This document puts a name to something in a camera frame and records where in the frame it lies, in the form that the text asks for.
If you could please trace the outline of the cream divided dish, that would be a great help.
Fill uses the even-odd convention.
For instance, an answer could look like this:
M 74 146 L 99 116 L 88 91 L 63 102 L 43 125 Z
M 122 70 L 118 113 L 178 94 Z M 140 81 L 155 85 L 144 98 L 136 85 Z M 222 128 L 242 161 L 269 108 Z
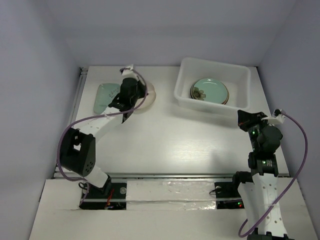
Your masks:
M 156 100 L 157 94 L 154 85 L 147 81 L 146 86 L 147 96 L 145 98 L 142 97 L 137 100 L 134 106 L 135 108 L 138 107 L 137 110 L 143 110 L 150 107 Z

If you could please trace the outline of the beige bird painted plate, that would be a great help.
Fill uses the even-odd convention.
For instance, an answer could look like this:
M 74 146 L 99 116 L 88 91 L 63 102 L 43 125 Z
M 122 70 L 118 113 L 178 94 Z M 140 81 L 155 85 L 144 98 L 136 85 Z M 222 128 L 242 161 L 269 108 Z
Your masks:
M 208 92 L 205 92 L 199 87 L 193 86 L 190 89 L 190 97 L 194 100 L 222 104 L 226 100 L 228 92 L 229 91 L 227 89 L 217 91 L 209 90 Z

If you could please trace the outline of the light green round plate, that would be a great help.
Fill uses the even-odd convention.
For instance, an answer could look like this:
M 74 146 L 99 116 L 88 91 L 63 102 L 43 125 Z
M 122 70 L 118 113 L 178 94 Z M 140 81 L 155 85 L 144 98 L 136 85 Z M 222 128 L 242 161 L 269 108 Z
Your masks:
M 223 91 L 223 90 L 227 89 L 227 87 L 221 81 L 213 79 L 213 78 L 199 79 L 192 85 L 192 87 L 198 87 L 201 90 L 204 90 L 206 93 L 208 91 L 215 91 L 216 92 L 217 90 Z

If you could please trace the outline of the red plate with teal flower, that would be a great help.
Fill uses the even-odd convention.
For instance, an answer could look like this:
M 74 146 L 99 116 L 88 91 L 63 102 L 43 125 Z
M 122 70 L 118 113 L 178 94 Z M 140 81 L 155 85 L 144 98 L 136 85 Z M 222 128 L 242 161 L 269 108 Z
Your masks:
M 229 98 L 230 98 L 230 94 L 229 94 L 229 92 L 228 92 L 228 93 L 227 93 L 227 97 L 226 97 L 225 101 L 224 101 L 222 104 L 224 104 L 224 105 L 227 104 Z

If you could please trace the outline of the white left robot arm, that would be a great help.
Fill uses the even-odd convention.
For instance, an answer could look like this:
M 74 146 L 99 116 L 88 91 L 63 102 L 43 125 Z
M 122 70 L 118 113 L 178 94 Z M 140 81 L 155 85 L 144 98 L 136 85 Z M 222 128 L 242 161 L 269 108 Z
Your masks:
M 111 177 L 96 165 L 96 144 L 110 130 L 123 124 L 139 108 L 148 95 L 146 81 L 126 77 L 101 115 L 84 118 L 88 123 L 80 128 L 70 124 L 58 143 L 56 164 L 61 175 L 71 181 L 84 181 L 87 190 L 93 188 L 104 198 L 111 191 Z

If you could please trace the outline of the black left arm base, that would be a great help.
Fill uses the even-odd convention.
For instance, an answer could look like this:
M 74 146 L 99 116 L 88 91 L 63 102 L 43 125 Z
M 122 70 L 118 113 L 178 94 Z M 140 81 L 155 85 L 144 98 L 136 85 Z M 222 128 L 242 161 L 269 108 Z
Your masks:
M 126 210 L 127 209 L 127 183 L 112 182 L 106 193 L 89 184 L 80 182 L 78 184 L 81 192 L 79 208 L 82 210 Z

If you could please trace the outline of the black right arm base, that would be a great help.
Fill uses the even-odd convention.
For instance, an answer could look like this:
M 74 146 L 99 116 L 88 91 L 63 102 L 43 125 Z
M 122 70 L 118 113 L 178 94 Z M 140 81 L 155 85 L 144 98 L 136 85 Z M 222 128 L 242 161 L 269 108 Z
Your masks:
M 216 208 L 218 210 L 244 209 L 243 200 L 238 192 L 240 183 L 253 183 L 252 175 L 247 171 L 237 171 L 232 176 L 232 181 L 220 181 L 214 183 Z

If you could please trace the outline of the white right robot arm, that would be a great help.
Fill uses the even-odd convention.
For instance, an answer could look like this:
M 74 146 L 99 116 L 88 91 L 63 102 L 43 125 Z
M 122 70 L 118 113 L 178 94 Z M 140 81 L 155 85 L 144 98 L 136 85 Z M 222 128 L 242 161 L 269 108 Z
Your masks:
M 270 124 L 263 112 L 238 110 L 238 127 L 248 133 L 252 151 L 248 154 L 249 172 L 238 171 L 230 183 L 230 190 L 240 196 L 246 212 L 241 238 L 248 240 L 287 240 L 278 201 L 278 164 L 275 152 L 283 135 Z

